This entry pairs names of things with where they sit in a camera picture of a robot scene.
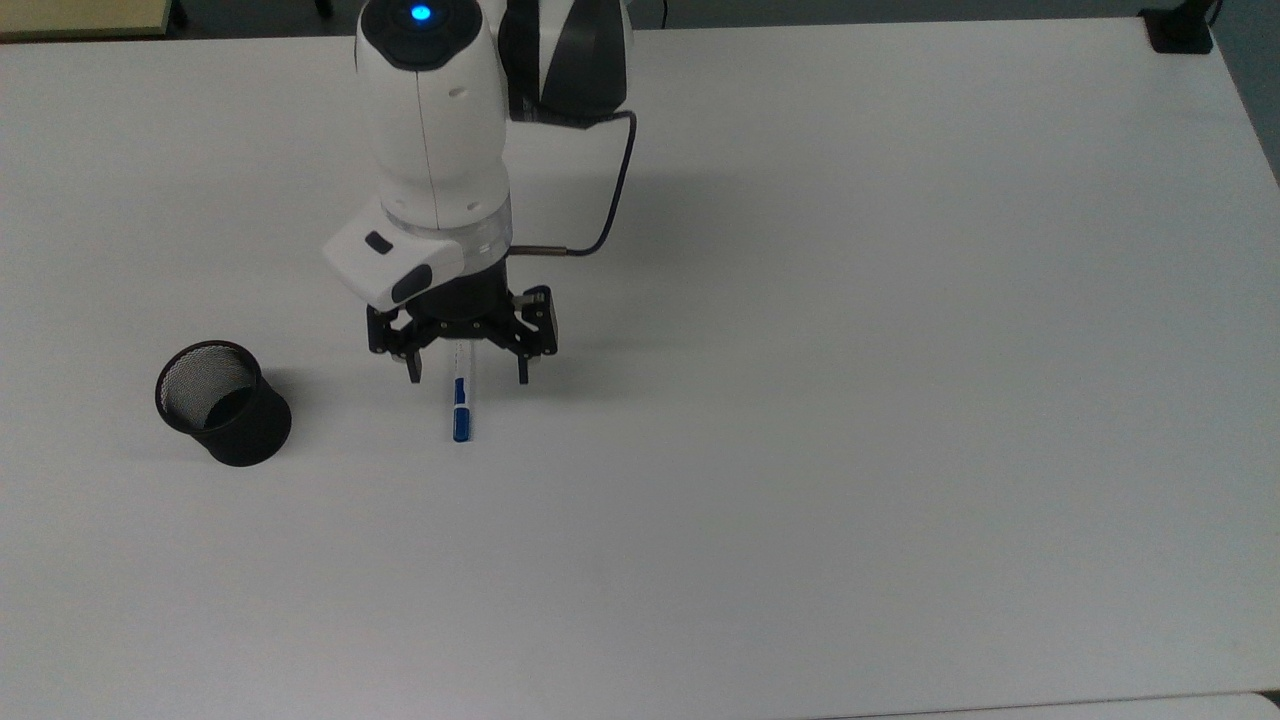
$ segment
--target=black mesh cup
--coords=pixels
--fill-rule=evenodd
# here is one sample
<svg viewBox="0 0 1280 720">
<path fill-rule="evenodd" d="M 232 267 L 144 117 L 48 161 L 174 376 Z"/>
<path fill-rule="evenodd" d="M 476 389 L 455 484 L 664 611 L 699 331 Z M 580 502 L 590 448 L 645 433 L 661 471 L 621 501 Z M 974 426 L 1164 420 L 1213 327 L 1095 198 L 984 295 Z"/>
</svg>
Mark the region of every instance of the black mesh cup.
<svg viewBox="0 0 1280 720">
<path fill-rule="evenodd" d="M 170 428 L 236 468 L 275 455 L 289 437 L 289 405 L 247 350 L 220 340 L 174 355 L 156 380 L 156 410 Z"/>
</svg>

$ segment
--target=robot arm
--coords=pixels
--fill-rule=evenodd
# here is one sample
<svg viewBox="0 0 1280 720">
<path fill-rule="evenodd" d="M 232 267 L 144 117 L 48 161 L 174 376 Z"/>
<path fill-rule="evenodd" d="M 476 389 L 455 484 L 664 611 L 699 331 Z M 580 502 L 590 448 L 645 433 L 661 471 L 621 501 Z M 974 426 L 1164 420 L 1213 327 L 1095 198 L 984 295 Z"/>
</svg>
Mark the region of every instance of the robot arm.
<svg viewBox="0 0 1280 720">
<path fill-rule="evenodd" d="M 356 70 L 380 173 L 325 246 L 343 282 L 388 313 L 502 261 L 508 115 L 590 127 L 626 99 L 630 37 L 622 0 L 370 0 Z"/>
</svg>

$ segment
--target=marker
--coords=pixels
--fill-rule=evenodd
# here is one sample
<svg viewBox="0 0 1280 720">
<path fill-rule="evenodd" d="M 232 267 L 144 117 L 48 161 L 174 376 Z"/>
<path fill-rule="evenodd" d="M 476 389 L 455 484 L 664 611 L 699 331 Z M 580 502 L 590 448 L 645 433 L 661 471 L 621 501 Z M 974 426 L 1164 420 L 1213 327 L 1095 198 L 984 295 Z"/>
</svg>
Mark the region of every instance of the marker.
<svg viewBox="0 0 1280 720">
<path fill-rule="evenodd" d="M 453 350 L 453 442 L 471 439 L 471 354 L 474 340 L 460 340 Z"/>
</svg>

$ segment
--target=table surface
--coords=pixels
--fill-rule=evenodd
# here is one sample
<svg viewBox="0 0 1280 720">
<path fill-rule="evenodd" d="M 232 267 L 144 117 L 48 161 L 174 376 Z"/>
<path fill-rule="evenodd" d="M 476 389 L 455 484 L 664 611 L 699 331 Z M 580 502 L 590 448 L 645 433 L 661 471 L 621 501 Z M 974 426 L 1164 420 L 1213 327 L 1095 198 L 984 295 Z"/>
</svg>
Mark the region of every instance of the table surface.
<svg viewBox="0 0 1280 720">
<path fill-rule="evenodd" d="M 0 0 L 0 40 L 163 35 L 172 0 Z"/>
<path fill-rule="evenodd" d="M 559 355 L 449 441 L 320 246 L 351 38 L 0 47 L 8 717 L 805 719 L 1280 685 L 1280 190 L 1139 20 L 640 32 Z M 588 243 L 623 127 L 513 127 Z M 294 413 L 214 464 L 180 347 Z"/>
</svg>

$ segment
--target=cable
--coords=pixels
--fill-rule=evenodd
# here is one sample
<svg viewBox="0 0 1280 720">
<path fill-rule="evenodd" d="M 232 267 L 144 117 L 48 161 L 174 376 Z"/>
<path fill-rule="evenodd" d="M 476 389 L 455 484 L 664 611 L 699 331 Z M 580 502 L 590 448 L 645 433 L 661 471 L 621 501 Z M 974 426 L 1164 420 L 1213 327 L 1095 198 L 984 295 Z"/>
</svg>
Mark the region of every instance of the cable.
<svg viewBox="0 0 1280 720">
<path fill-rule="evenodd" d="M 627 167 L 631 165 L 631 149 L 636 143 L 636 114 L 631 110 L 622 110 L 613 113 L 612 115 L 604 115 L 599 118 L 599 122 L 608 123 L 612 120 L 621 120 L 626 118 L 631 122 L 631 129 L 627 132 L 627 149 L 622 152 L 622 165 L 618 167 L 618 183 L 613 187 L 613 200 L 609 202 L 609 215 L 604 219 L 604 229 L 600 231 L 600 237 L 596 238 L 595 243 L 590 247 L 576 250 L 571 247 L 556 247 L 550 245 L 513 245 L 508 254 L 511 255 L 554 255 L 554 256 L 568 256 L 568 258 L 586 258 L 594 254 L 596 250 L 604 245 L 604 241 L 609 237 L 609 229 L 613 227 L 613 215 L 618 211 L 618 200 L 622 199 L 622 186 L 627 182 Z"/>
</svg>

